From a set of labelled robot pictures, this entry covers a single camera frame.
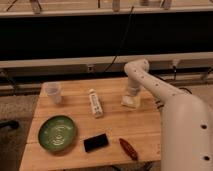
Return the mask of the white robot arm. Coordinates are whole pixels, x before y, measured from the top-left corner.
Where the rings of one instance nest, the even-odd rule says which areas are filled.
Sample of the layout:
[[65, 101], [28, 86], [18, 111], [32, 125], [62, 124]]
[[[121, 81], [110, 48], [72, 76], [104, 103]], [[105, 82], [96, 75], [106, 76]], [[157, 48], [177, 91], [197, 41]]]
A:
[[127, 92], [140, 87], [163, 104], [161, 118], [161, 171], [213, 171], [213, 109], [199, 97], [188, 94], [148, 73], [146, 59], [125, 64]]

